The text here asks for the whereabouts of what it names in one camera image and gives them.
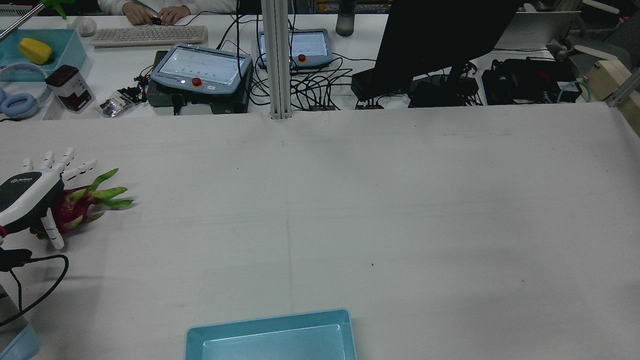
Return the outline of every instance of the robotic hand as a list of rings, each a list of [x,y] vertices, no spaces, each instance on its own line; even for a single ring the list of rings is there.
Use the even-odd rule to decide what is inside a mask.
[[[97,163],[91,160],[67,170],[75,151],[73,147],[68,148],[57,163],[54,163],[53,152],[49,151],[36,170],[31,159],[26,158],[22,172],[0,185],[0,245],[8,234],[27,229],[41,220],[53,246],[56,249],[65,246],[50,206],[60,196],[65,181],[95,168]]]

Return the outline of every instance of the blue plastic tray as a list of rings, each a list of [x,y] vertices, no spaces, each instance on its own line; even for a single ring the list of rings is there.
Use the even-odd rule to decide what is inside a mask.
[[[75,30],[18,29],[0,42],[0,66],[29,62],[18,50],[18,44],[23,38],[33,38],[51,47],[51,58],[40,66],[48,75],[51,75],[60,65],[75,66],[79,70],[84,63],[86,53]],[[18,71],[2,81],[42,81],[42,75],[30,71]]]
[[[356,360],[346,309],[192,327],[185,360]]]

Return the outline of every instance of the robot finger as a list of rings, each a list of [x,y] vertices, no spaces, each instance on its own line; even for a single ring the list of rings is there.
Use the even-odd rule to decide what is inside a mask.
[[[65,241],[62,239],[62,235],[56,227],[56,222],[53,220],[53,214],[51,209],[47,209],[47,216],[41,218],[42,225],[44,225],[44,231],[47,232],[53,247],[60,250],[65,246]]]
[[[58,160],[58,162],[55,165],[53,165],[52,169],[58,172],[63,172],[63,170],[67,166],[69,166],[71,161],[74,159],[75,153],[76,153],[76,150],[73,147],[68,148],[67,152],[65,152],[62,158],[60,158],[60,160]]]
[[[22,172],[29,172],[33,170],[33,161],[31,159],[26,158],[22,161]]]
[[[61,177],[62,177],[62,181],[68,181],[73,179],[74,177],[78,176],[78,175],[82,175],[85,172],[89,171],[89,170],[93,170],[95,169],[95,165],[98,163],[97,160],[91,160],[88,161],[86,163],[83,163],[82,165],[78,166],[77,168],[72,168],[69,170],[65,170],[62,172]]]
[[[53,165],[54,161],[55,160],[53,151],[47,151],[47,154],[45,154],[44,156],[44,160],[42,160],[42,165],[40,165],[40,168],[51,168],[51,165]]]

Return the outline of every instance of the metal profile frame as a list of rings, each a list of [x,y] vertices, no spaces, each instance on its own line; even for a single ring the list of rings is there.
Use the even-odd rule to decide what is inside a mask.
[[[262,24],[269,54],[269,99],[271,118],[291,117],[289,73],[289,9],[287,0],[262,0]]]
[[[44,8],[45,8],[45,5],[43,3],[40,3],[37,6],[34,6],[28,13],[24,14],[21,18],[16,20],[13,24],[11,24],[8,28],[6,28],[0,34],[0,42],[8,38],[9,35],[11,35],[11,33],[13,33],[19,27],[21,27],[25,22],[27,22],[27,20],[34,17],[35,15],[38,15],[38,13],[42,11],[42,9]]]
[[[624,100],[627,100],[627,97],[638,88],[640,88],[640,67],[636,68],[631,73],[631,76],[629,76],[605,102],[611,108],[617,107]]]

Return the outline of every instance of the headphones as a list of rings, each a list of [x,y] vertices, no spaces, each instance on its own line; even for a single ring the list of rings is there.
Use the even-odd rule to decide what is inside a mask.
[[[32,63],[16,63],[7,65],[4,69],[0,70],[0,81],[6,76],[13,74],[19,70],[28,70],[41,74],[44,79],[47,78],[47,73],[38,65]],[[15,94],[7,96],[6,92],[0,88],[0,113],[5,114],[11,119],[26,119],[30,118],[38,111],[40,105],[45,102],[51,95],[51,88],[45,85],[44,90],[34,97],[28,93]]]

